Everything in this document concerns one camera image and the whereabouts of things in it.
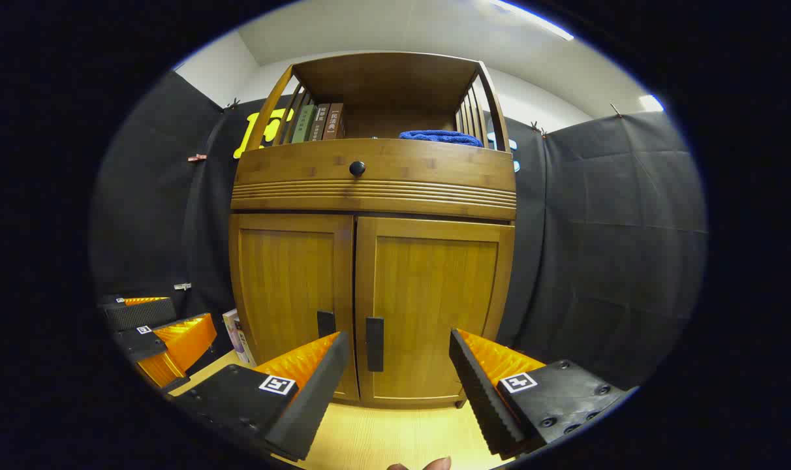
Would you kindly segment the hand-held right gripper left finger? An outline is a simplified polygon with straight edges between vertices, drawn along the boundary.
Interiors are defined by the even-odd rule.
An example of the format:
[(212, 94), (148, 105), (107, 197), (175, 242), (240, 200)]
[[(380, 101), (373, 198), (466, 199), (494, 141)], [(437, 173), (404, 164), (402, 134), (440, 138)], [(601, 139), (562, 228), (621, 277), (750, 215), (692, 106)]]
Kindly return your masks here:
[(264, 365), (230, 365), (175, 396), (174, 405), (238, 447), (306, 459), (350, 355), (335, 332)]

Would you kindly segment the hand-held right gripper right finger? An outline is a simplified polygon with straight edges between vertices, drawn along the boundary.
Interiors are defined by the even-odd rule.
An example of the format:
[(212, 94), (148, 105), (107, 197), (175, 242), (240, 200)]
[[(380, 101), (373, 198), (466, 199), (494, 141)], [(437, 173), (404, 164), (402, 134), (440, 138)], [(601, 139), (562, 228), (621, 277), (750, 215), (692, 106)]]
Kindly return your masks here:
[(542, 363), (461, 328), (449, 357), (489, 451), (537, 453), (607, 416), (629, 396), (571, 360)]

